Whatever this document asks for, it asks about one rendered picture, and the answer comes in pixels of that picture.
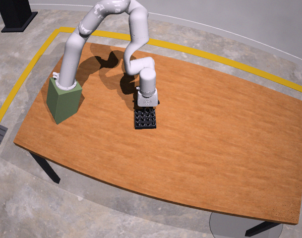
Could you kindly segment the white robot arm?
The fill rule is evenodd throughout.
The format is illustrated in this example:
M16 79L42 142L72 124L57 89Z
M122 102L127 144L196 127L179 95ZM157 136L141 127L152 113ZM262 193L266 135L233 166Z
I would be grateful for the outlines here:
M148 10L136 0L101 0L83 17L65 43L60 73L53 72L56 86L64 91L76 87L77 73L82 49L90 35L110 14L129 15L131 41L123 55L124 68L129 76L139 74L137 90L144 96L156 91L155 62L152 57L130 60L131 55L149 42Z

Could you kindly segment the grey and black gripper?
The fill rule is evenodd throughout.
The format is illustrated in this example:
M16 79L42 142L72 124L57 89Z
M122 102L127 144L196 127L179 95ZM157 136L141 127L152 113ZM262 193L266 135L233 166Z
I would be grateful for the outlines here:
M142 107L144 112L146 112L146 107L149 107L149 112L151 112L153 107L160 104L160 102L158 100L157 89L156 89L155 93L151 96L144 96L138 90L137 100L136 100L135 104Z

